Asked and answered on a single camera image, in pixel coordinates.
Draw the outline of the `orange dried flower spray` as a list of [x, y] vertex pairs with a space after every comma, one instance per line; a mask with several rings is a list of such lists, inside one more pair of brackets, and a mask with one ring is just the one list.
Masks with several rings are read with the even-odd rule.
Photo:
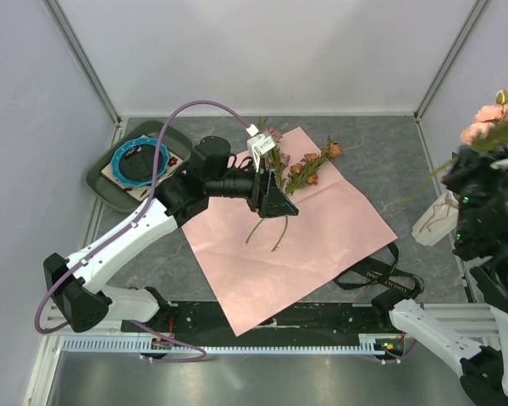
[[303, 156], [295, 164], [288, 164], [284, 170], [284, 187], [282, 190], [287, 196], [292, 196], [298, 189], [318, 185], [318, 171], [321, 166], [331, 159], [341, 156], [343, 147], [328, 137], [320, 153], [311, 152]]

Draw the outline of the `cream rosebud spray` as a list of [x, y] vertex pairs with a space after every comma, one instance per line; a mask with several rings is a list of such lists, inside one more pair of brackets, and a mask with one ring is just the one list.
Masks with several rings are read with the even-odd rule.
[[419, 193], [424, 187], [431, 183], [441, 172], [446, 170], [448, 167], [456, 162], [457, 155], [454, 155], [450, 160], [444, 162], [442, 165], [436, 167], [416, 188], [410, 191], [403, 199], [399, 200], [396, 205], [401, 206], [407, 201], [411, 200], [417, 193]]

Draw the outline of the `purple flower bouquet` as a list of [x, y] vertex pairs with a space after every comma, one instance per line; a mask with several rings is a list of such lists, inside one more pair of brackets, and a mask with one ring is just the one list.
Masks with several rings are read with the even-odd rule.
[[235, 335], [397, 239], [340, 171], [363, 139], [330, 136], [342, 145], [342, 155], [323, 164], [316, 185], [292, 195], [298, 216], [261, 220], [241, 199], [212, 198], [207, 210], [183, 227], [199, 271], [180, 297], [218, 301]]

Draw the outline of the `black ribbon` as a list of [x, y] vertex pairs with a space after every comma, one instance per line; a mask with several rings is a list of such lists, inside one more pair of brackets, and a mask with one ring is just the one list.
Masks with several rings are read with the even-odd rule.
[[[341, 289], [348, 291], [359, 288], [366, 288], [374, 285], [385, 286], [386, 288], [394, 289], [397, 292], [404, 295], [406, 299], [415, 299], [419, 294], [424, 291], [424, 281], [421, 277], [416, 274], [402, 271], [398, 268], [400, 251], [395, 244], [392, 242], [386, 246], [390, 254], [393, 256], [393, 261], [390, 264], [385, 264], [371, 256], [368, 256], [361, 261], [357, 262], [350, 268], [342, 271], [337, 275], [333, 282]], [[361, 277], [366, 278], [364, 283], [345, 283], [340, 279], [346, 274], [353, 272]], [[408, 288], [403, 284], [400, 284], [393, 280], [393, 277], [402, 277], [411, 279], [413, 287]]]

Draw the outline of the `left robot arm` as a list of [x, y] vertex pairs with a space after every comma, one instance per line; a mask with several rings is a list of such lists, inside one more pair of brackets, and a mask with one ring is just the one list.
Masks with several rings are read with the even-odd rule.
[[169, 313], [155, 289], [114, 288], [108, 281], [149, 245], [205, 211], [212, 197], [243, 198], [261, 218], [297, 215], [275, 171], [261, 163], [262, 156], [275, 149], [273, 139], [259, 134], [247, 146], [248, 165], [231, 167], [229, 142], [204, 138], [153, 196], [111, 231], [67, 258], [48, 256], [43, 263], [47, 287], [66, 326], [80, 333], [101, 321], [135, 320], [149, 332], [165, 329]]

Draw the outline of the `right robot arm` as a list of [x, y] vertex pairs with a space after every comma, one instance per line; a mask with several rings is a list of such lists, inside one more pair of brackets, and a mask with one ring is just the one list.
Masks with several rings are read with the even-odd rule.
[[463, 146], [443, 177], [459, 199], [453, 253], [476, 261], [469, 273], [489, 306], [499, 348], [463, 337], [414, 299], [390, 291], [373, 300], [373, 327], [406, 333], [444, 361], [476, 405], [508, 405], [508, 147]]

